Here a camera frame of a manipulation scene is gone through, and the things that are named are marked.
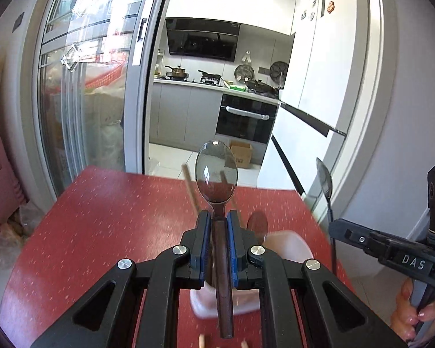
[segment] door handle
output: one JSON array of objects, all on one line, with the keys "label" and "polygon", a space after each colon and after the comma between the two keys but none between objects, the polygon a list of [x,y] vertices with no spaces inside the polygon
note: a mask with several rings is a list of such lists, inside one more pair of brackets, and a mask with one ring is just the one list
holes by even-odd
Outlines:
[{"label": "door handle", "polygon": [[226,111],[233,113],[234,115],[245,116],[247,118],[258,119],[258,120],[269,120],[269,115],[261,115],[260,113],[254,113],[251,111],[240,110],[238,108],[233,108],[226,106]]},{"label": "door handle", "polygon": [[148,27],[148,20],[150,18],[150,13],[152,12],[153,2],[155,0],[145,0],[143,4],[143,9],[140,14],[140,25],[139,32],[137,33],[137,42],[133,49],[132,65],[139,66],[140,60],[142,59],[143,44],[145,41],[146,29]]}]

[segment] silver screw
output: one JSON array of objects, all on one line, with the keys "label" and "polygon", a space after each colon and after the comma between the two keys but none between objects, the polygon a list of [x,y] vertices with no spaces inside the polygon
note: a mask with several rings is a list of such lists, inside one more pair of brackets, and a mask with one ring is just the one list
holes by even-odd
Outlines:
[{"label": "silver screw", "polygon": [[186,246],[182,246],[181,244],[179,246],[173,247],[173,253],[176,255],[182,255],[185,254],[186,252],[187,252]]},{"label": "silver screw", "polygon": [[309,259],[306,262],[306,266],[311,269],[312,271],[315,271],[316,269],[320,268],[320,263],[316,259]]},{"label": "silver screw", "polygon": [[249,249],[253,255],[262,255],[266,251],[263,246],[256,245]]},{"label": "silver screw", "polygon": [[118,268],[119,269],[127,269],[132,265],[132,260],[130,259],[121,259],[118,261]]}]

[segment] speckled red surface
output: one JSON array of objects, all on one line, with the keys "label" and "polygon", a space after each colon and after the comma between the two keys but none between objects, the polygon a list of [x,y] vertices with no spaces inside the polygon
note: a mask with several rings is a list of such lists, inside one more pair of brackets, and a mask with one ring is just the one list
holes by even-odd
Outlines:
[{"label": "speckled red surface", "polygon": [[[330,246],[294,191],[238,187],[235,199],[246,221],[265,211],[269,231],[291,229],[330,267]],[[179,243],[195,217],[181,180],[87,168],[63,193],[19,256],[3,296],[0,325],[17,348],[29,347],[98,278],[121,258],[155,258]],[[350,288],[342,268],[339,278]],[[188,291],[180,293],[178,348],[261,346],[259,312],[236,316],[235,338],[219,338],[217,320],[191,311]]]}]

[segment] fridge magnet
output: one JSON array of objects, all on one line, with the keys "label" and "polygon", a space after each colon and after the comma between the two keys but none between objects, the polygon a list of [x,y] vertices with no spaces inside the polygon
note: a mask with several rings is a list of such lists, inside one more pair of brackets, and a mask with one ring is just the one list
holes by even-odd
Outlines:
[{"label": "fridge magnet", "polygon": [[330,14],[330,13],[332,13],[334,11],[334,9],[335,9],[334,2],[333,1],[329,2],[329,5],[327,7],[327,12]]}]

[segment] red table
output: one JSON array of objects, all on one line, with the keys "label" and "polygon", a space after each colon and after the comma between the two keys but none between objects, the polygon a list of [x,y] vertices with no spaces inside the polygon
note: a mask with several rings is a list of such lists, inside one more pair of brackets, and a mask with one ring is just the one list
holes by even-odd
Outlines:
[{"label": "red table", "polygon": [[[295,191],[237,187],[235,199],[244,221],[265,211],[269,231],[296,231],[330,267],[329,243]],[[119,259],[153,259],[194,226],[184,181],[87,168],[24,246],[3,295],[2,329],[17,348],[29,347]],[[338,276],[352,289],[341,266]],[[178,348],[198,347],[200,333],[211,348],[240,347],[244,338],[261,346],[259,312],[234,321],[236,338],[220,339],[217,320],[196,318],[182,290]]]}]

